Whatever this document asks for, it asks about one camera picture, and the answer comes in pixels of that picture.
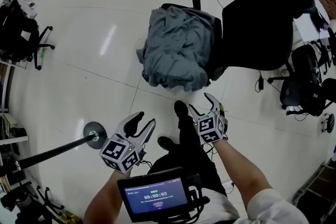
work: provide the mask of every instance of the black stand pole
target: black stand pole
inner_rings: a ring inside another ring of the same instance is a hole
[[[52,157],[55,157],[59,154],[62,154],[65,151],[71,150],[71,149],[73,149],[77,146],[85,144],[86,142],[93,140],[94,137],[95,137],[94,135],[89,135],[87,137],[84,137],[80,140],[69,143],[67,145],[60,146],[58,148],[54,148],[51,151],[43,152],[41,154],[37,154],[35,156],[29,157],[29,158],[26,158],[26,159],[21,159],[17,162],[18,162],[19,167],[21,169],[25,169],[25,168],[31,167],[35,164],[41,163],[41,162],[43,162],[47,159],[50,159]],[[13,172],[15,170],[18,170],[18,166],[15,163],[0,166],[0,177],[5,176],[7,174],[10,174],[11,172]]]
[[[105,129],[97,122],[88,123],[84,128],[83,135],[84,138],[69,143],[67,145],[54,148],[51,151],[43,152],[41,154],[37,154],[26,159],[21,159],[15,163],[0,166],[0,177],[8,175],[18,169],[25,169],[35,164],[41,163],[47,159],[53,158],[59,154],[62,154],[85,143],[88,143],[88,145],[92,148],[100,149],[107,139]]]

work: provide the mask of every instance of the black shoe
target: black shoe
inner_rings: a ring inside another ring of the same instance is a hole
[[[174,110],[179,118],[184,118],[188,116],[188,107],[182,101],[176,101],[174,104]]]
[[[161,136],[158,138],[158,144],[166,151],[174,150],[176,144],[170,138],[166,136]]]

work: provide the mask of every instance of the gray jacket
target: gray jacket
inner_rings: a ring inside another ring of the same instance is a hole
[[[145,46],[137,50],[151,86],[197,91],[207,85],[215,17],[192,8],[154,9]]]

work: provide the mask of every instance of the display screen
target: display screen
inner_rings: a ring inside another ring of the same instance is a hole
[[[134,214],[168,209],[188,203],[181,178],[124,189]]]

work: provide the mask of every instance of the person's arm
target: person's arm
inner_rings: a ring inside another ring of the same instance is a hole
[[[129,177],[130,173],[122,174],[114,171],[110,179],[98,192],[85,212],[84,224],[113,224],[116,223],[122,198],[117,180]]]
[[[229,177],[237,186],[246,209],[257,193],[264,189],[272,189],[259,168],[236,151],[227,141],[219,140],[213,144]]]

